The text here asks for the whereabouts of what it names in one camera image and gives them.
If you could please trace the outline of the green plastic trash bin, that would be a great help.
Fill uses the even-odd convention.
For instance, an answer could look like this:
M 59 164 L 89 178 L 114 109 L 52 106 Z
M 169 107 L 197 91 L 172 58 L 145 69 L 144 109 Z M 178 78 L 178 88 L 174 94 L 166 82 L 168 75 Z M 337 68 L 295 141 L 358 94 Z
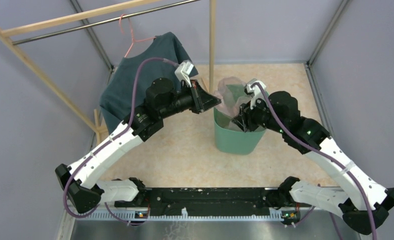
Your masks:
M 235 155 L 248 155 L 256 148 L 262 139 L 265 130 L 257 128 L 256 131 L 238 132 L 221 128 L 214 118 L 214 138 L 217 149 L 223 153 Z

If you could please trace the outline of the pink plastic trash bag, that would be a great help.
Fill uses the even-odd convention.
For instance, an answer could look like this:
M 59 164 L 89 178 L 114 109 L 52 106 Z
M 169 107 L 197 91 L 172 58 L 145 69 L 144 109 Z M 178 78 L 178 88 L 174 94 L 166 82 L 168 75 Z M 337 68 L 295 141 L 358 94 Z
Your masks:
M 221 99 L 221 104 L 214 108 L 214 120 L 223 129 L 243 132 L 232 119 L 240 112 L 240 105 L 250 101 L 246 95 L 246 83 L 235 76 L 225 77 L 218 82 L 214 95 Z

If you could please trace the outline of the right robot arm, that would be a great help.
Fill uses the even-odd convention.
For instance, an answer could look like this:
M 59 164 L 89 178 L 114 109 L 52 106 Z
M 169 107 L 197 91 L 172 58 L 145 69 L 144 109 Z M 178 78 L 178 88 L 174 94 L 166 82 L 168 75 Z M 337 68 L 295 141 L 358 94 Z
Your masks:
M 300 114 L 296 98 L 286 91 L 252 92 L 232 122 L 245 132 L 264 128 L 281 134 L 288 146 L 316 163 L 339 186 L 331 190 L 289 176 L 277 189 L 277 206 L 318 207 L 359 234 L 377 238 L 377 228 L 394 207 L 394 187 L 384 187 L 363 172 L 318 121 Z

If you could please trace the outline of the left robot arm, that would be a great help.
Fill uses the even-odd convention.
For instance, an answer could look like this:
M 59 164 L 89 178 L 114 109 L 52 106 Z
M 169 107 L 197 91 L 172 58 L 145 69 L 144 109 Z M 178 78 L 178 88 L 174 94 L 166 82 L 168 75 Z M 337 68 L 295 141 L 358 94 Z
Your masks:
M 100 177 L 130 150 L 147 141 L 164 126 L 164 119 L 184 111 L 204 113 L 221 103 L 197 80 L 175 91 L 173 82 L 158 78 L 145 91 L 144 102 L 134 108 L 96 148 L 78 161 L 60 164 L 55 173 L 63 188 L 63 204 L 75 218 L 88 216 L 98 205 L 116 201 L 139 207 L 145 202 L 145 185 L 135 177 L 100 181 Z

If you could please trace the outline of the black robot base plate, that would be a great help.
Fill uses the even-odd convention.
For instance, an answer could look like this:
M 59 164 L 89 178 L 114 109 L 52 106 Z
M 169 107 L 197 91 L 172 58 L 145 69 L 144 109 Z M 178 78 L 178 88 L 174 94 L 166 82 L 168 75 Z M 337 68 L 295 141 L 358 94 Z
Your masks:
M 119 200 L 115 208 L 143 208 L 150 216 L 179 216 L 183 209 L 191 217 L 268 216 L 274 210 L 291 208 L 298 203 L 276 188 L 147 188 L 131 202 Z

